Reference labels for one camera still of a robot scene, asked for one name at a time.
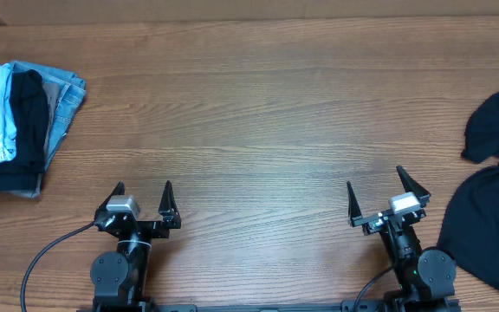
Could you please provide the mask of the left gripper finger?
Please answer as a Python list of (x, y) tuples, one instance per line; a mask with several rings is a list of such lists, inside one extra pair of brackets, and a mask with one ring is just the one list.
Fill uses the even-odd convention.
[(99, 205), (97, 208), (97, 212), (103, 212), (107, 211), (107, 204), (111, 200), (113, 196), (119, 196), (119, 195), (124, 195), (125, 194), (125, 185), (123, 182), (119, 182), (112, 192), (107, 196), (107, 198)]
[(172, 182), (167, 180), (159, 204), (159, 214), (164, 221), (179, 221), (180, 214), (173, 194)]

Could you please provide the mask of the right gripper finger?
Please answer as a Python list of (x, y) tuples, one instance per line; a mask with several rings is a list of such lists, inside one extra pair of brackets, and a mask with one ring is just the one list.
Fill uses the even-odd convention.
[(402, 186), (406, 192), (412, 192), (419, 202), (429, 202), (431, 194), (413, 179), (403, 166), (396, 167)]
[(356, 221), (362, 219), (362, 213), (350, 181), (347, 181), (347, 196), (348, 196), (348, 222), (350, 224), (354, 224)]

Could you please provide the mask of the black t-shirt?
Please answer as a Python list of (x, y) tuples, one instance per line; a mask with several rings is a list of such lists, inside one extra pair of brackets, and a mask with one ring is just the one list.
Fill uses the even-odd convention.
[[(476, 164), (490, 157), (499, 160), (499, 91), (467, 121), (461, 156)], [(463, 270), (499, 290), (499, 162), (472, 174), (456, 189), (437, 246)]]

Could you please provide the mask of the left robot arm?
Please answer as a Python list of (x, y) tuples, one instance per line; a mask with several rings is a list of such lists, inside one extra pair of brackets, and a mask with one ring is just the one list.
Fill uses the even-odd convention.
[(97, 208), (94, 226), (118, 239), (115, 251), (94, 260), (90, 278), (94, 284), (93, 311), (157, 311), (155, 301), (144, 295), (152, 240), (165, 239), (181, 227), (171, 182), (166, 182), (159, 203), (160, 220), (140, 220), (140, 207), (125, 194), (119, 182)]

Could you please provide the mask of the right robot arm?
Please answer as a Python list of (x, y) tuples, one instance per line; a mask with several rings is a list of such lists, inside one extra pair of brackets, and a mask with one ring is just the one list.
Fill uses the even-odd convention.
[[(389, 199), (389, 208), (370, 217), (362, 215), (352, 184), (347, 182), (348, 223), (361, 227), (366, 236), (378, 233), (390, 259), (390, 266), (364, 286), (356, 299), (343, 302), (343, 308), (363, 311), (459, 311), (454, 281), (457, 264), (453, 256), (435, 247), (420, 245), (413, 225), (425, 217), (431, 194), (402, 166), (397, 166), (404, 193)], [(384, 294), (377, 302), (366, 303), (363, 296), (381, 277), (393, 272), (399, 288)]]

